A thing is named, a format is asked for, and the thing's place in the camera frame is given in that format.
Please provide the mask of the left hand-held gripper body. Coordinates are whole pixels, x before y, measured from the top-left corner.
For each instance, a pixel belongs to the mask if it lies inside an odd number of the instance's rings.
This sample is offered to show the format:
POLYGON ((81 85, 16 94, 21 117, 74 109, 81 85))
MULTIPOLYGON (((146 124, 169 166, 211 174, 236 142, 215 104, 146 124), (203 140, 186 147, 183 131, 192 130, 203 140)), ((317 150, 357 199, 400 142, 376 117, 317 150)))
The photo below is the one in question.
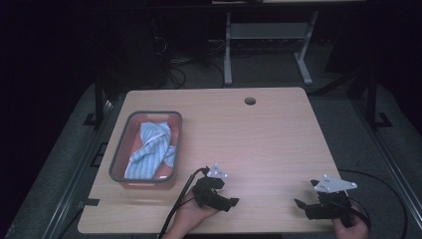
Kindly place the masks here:
POLYGON ((217 163, 208 168, 205 175, 196 181, 192 192, 199 207, 208 206, 214 209, 222 209, 225 197, 218 194, 218 190, 213 188, 215 179, 224 179, 227 174, 223 172, 217 163))

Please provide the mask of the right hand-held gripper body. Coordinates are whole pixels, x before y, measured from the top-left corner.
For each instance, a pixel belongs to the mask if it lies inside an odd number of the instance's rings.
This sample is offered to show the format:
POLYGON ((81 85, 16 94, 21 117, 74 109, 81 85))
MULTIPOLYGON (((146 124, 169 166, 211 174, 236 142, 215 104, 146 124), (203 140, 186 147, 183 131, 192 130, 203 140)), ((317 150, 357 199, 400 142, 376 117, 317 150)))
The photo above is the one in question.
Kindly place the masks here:
POLYGON ((356 189, 355 182, 345 181, 329 175, 324 175, 319 184, 314 187, 317 194, 317 204, 312 204, 307 210, 309 220, 340 219, 348 228, 351 222, 351 203, 347 190, 356 189))

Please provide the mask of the person's left hand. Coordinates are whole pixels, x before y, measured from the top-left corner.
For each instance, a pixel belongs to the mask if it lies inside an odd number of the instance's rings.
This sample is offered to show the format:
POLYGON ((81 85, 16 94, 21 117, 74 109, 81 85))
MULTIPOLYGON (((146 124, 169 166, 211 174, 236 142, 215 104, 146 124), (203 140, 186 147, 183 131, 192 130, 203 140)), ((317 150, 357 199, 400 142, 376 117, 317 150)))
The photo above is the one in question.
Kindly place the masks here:
POLYGON ((176 211, 173 223, 162 239, 183 239, 185 235, 197 228, 204 220, 218 213, 217 209, 199 207, 189 190, 182 205, 176 211))

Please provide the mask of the person's right hand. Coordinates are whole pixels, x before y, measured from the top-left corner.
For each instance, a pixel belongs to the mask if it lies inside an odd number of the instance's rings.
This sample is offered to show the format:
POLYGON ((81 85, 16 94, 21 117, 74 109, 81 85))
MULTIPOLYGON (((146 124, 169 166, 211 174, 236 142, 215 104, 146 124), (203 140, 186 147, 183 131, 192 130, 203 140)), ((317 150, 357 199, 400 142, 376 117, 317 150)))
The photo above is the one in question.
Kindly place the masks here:
POLYGON ((340 219, 333 219, 332 225, 336 239, 367 239, 369 230, 366 224, 357 216, 351 220, 352 226, 346 228, 340 219))

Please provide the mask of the blue white striped cloth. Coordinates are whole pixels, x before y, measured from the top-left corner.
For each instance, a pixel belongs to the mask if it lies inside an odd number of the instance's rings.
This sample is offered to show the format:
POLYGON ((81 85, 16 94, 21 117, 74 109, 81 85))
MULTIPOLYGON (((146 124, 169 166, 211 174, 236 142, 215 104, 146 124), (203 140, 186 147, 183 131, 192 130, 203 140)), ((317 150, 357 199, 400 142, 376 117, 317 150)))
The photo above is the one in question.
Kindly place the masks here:
POLYGON ((172 168, 176 147, 171 145, 171 130, 165 122, 143 122, 139 138, 142 147, 129 158, 124 177, 129 179, 153 179, 161 164, 172 168))

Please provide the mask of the pink plastic basket grey rim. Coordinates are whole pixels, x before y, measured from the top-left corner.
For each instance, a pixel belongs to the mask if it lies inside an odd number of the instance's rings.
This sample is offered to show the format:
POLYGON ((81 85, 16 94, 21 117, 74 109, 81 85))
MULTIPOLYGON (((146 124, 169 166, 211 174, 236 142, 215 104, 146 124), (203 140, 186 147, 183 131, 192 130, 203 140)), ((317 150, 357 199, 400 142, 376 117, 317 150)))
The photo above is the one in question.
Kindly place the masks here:
POLYGON ((182 115, 174 111, 138 111, 130 114, 119 136, 108 169, 109 177, 126 189, 169 190, 176 182, 178 152, 181 141, 182 115), (174 166, 161 164, 153 179, 129 179, 124 177, 130 156, 142 147, 140 125, 143 122, 167 122, 171 130, 170 144, 176 147, 174 166))

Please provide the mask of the grey metal stand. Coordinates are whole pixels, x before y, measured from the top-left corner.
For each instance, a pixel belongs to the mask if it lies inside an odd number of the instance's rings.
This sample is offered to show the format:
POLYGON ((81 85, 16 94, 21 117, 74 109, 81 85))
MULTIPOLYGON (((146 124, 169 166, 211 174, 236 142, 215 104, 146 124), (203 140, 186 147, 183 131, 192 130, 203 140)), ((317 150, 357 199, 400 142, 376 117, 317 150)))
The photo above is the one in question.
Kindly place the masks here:
POLYGON ((305 56, 314 32, 318 11, 311 13, 307 22, 294 23, 235 23, 232 14, 226 14, 225 54, 223 57, 224 85, 231 86, 231 41, 232 40, 302 40, 303 45, 294 52, 295 60, 304 83, 310 86, 313 79, 307 68, 305 56))

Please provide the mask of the aluminium frame rail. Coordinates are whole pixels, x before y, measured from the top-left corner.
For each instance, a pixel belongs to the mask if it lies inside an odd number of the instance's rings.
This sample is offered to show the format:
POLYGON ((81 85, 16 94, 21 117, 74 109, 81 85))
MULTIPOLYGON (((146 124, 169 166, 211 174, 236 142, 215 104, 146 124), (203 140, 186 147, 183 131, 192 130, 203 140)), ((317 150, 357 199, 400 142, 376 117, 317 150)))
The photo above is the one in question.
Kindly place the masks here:
POLYGON ((393 156, 392 152, 387 147, 387 144, 384 138, 381 136, 379 131, 379 126, 376 122, 371 122, 366 117, 366 108, 360 102, 353 102, 352 103, 357 113, 361 117, 361 119, 367 124, 369 133, 373 138, 378 150, 381 152, 381 155, 386 163, 387 169, 391 174, 395 184, 397 185, 397 189, 403 199, 407 209, 412 214, 415 222, 417 223, 418 227, 422 231, 422 202, 419 200, 417 195, 415 194, 413 188, 405 178, 402 170, 400 169, 399 165, 395 161, 395 157, 393 156))
POLYGON ((94 102, 82 101, 75 109, 75 115, 65 126, 51 158, 48 160, 49 178, 57 182, 57 203, 48 218, 42 239, 58 239, 64 232, 65 221, 78 197, 85 200, 94 183, 94 177, 101 164, 100 152, 106 148, 109 139, 107 121, 113 110, 109 100, 101 104, 103 121, 96 125, 97 116, 94 102))

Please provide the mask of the black upright frame post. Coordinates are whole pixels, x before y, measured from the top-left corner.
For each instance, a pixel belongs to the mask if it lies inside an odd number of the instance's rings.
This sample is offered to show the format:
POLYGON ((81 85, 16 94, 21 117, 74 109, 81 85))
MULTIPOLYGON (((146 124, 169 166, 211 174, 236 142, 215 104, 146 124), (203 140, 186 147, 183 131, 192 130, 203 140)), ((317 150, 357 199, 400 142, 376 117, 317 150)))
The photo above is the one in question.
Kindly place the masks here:
POLYGON ((95 112, 95 129, 98 129, 104 119, 104 98, 103 98, 103 87, 101 72, 97 71, 95 81, 95 100, 96 100, 96 112, 95 112))

